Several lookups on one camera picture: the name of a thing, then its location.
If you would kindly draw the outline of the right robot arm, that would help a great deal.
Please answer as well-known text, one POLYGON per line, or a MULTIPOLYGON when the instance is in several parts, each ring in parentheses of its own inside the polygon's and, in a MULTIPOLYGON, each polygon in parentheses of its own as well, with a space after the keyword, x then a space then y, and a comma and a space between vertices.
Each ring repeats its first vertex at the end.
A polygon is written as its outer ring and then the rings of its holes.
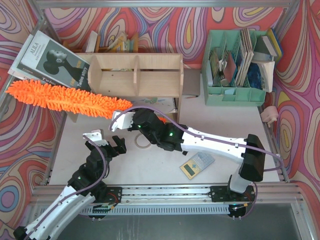
POLYGON ((152 145, 165 151, 198 151, 214 154, 238 163, 231 175, 229 189, 244 193, 250 183, 264 178, 266 151, 258 136, 227 138, 200 132, 192 127, 173 122, 164 123, 149 109, 132 113, 129 130, 138 130, 152 145))

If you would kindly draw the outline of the clear tape roll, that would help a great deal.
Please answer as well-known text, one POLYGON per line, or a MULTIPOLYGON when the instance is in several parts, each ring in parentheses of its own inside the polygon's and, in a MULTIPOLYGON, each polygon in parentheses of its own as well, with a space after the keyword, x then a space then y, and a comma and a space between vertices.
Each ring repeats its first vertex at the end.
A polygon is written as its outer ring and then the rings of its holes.
POLYGON ((151 146, 149 140, 142 133, 136 135, 134 143, 140 149, 147 149, 151 146))

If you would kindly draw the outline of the gold grey calculator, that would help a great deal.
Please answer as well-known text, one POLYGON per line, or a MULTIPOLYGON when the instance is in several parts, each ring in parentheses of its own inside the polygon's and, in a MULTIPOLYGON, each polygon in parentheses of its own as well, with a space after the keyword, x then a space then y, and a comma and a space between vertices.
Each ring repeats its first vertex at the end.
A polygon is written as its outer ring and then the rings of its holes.
POLYGON ((198 152, 182 164, 180 169, 189 180, 192 180, 214 162, 215 158, 212 155, 198 152))

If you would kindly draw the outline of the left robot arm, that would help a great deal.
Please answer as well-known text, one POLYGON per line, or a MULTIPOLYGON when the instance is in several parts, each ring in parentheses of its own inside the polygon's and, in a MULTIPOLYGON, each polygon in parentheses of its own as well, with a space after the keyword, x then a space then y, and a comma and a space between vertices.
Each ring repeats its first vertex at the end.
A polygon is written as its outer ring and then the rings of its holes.
POLYGON ((88 205, 107 205, 111 211, 121 203, 122 187, 110 187, 104 183, 113 158, 127 152, 125 139, 113 136, 115 146, 101 136, 85 137, 90 150, 86 162, 75 171, 56 200, 32 223, 19 226, 14 232, 17 240, 55 240, 63 229, 88 205))

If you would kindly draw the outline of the orange microfiber duster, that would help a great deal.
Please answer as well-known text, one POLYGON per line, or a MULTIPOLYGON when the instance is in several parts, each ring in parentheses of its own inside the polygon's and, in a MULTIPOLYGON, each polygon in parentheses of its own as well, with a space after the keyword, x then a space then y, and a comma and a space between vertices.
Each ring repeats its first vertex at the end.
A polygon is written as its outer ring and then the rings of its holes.
POLYGON ((61 85, 42 84, 40 80, 16 80, 6 90, 16 100, 54 111, 111 119, 114 111, 133 104, 125 99, 103 96, 61 85))

